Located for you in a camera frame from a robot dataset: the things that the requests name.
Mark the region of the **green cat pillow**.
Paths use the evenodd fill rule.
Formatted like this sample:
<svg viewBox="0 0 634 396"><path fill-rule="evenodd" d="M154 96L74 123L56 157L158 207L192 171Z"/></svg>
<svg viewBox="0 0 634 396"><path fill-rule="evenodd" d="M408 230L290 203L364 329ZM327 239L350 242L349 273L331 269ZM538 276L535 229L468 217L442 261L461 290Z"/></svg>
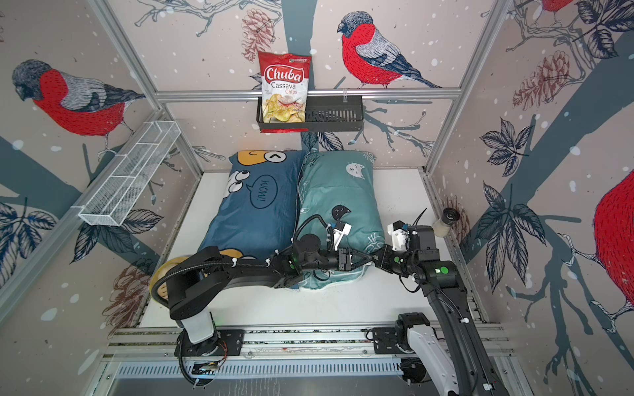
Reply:
<svg viewBox="0 0 634 396"><path fill-rule="evenodd" d="M298 184L297 224L320 215L331 226L337 221L350 225L349 233L341 238L340 248L365 254L383 248L385 234L374 191L374 162L375 156L365 151L307 154Z"/></svg>

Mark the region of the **black-capped spice jar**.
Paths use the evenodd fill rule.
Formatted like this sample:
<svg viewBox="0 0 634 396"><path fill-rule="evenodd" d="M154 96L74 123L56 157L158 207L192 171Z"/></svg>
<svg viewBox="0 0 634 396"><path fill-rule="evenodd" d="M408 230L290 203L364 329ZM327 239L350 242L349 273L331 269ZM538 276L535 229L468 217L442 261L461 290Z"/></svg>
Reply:
<svg viewBox="0 0 634 396"><path fill-rule="evenodd" d="M434 235L438 238L444 238L448 235L452 226L460 220L460 213L451 207L444 208L442 214L432 225Z"/></svg>

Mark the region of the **blue cartoon pillow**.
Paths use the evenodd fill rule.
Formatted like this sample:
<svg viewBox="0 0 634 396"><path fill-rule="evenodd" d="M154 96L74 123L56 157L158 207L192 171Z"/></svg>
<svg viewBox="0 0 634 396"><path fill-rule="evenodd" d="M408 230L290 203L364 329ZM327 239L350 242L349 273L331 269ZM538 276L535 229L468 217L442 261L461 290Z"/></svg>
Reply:
<svg viewBox="0 0 634 396"><path fill-rule="evenodd" d="M199 250L264 260L291 244L298 216L298 183L304 151L243 150L231 170L219 211Z"/></svg>

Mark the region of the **yellow steamer basket with dumplings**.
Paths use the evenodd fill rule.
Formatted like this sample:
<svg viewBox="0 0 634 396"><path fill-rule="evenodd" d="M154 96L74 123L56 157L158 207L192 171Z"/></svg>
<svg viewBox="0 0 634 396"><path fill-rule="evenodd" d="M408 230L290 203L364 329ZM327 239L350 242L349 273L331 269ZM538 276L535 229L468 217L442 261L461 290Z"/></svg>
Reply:
<svg viewBox="0 0 634 396"><path fill-rule="evenodd" d="M186 256L181 256L181 257L175 257L171 260L169 260L168 262L165 262L161 267L159 267L156 272L153 274L152 278L150 279L150 283L149 283L149 291L151 291L155 284L161 279L163 278L168 271L170 271L171 269L173 269L174 267L176 267L177 265L179 265L180 263L186 261L187 259L189 259L189 255ZM161 285L161 287L158 289L158 295L167 300L168 299L168 289L167 289L167 284L163 284Z"/></svg>

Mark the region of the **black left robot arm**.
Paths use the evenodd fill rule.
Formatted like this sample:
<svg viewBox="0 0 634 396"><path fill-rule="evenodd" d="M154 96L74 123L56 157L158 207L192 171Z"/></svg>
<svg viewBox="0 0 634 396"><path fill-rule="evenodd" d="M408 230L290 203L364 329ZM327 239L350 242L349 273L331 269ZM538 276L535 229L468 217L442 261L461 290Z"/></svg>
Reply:
<svg viewBox="0 0 634 396"><path fill-rule="evenodd" d="M182 329L178 349L201 356L214 352L221 343L207 307L223 290L248 286L286 289L298 284L307 272L351 272L372 259L372 254L351 247L322 249L314 234L300 237L264 260L231 257L211 246L152 281L150 295Z"/></svg>

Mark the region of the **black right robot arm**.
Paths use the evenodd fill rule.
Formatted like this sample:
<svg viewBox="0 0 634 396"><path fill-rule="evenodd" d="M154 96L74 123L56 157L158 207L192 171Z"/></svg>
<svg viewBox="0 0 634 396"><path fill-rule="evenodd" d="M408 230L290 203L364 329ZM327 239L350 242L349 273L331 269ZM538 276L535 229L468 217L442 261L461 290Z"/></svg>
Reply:
<svg viewBox="0 0 634 396"><path fill-rule="evenodd" d="M400 314L391 328L372 328L366 337L378 355L404 353L405 380L429 376L441 395L506 395L467 303L467 287L451 261L440 258L434 230L397 221L387 233L392 242L373 262L401 279L413 278L433 309L442 336L423 313Z"/></svg>

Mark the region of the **red Chuba chips bag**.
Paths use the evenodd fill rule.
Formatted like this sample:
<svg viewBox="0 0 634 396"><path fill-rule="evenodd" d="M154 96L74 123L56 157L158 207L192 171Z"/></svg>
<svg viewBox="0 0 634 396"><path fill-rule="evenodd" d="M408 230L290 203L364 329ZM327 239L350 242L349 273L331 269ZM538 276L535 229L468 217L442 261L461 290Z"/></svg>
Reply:
<svg viewBox="0 0 634 396"><path fill-rule="evenodd" d="M259 52L263 119L304 122L312 57Z"/></svg>

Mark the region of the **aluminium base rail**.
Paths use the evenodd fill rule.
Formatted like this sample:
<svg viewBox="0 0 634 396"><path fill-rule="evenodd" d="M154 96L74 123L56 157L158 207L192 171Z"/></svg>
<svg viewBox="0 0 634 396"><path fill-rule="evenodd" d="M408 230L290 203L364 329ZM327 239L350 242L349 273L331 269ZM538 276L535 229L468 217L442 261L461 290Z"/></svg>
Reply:
<svg viewBox="0 0 634 396"><path fill-rule="evenodd" d="M122 379L179 378L184 367L195 380L401 376L417 360L390 325L222 328L221 344L211 351L178 347L180 333L180 328L117 330L102 360Z"/></svg>

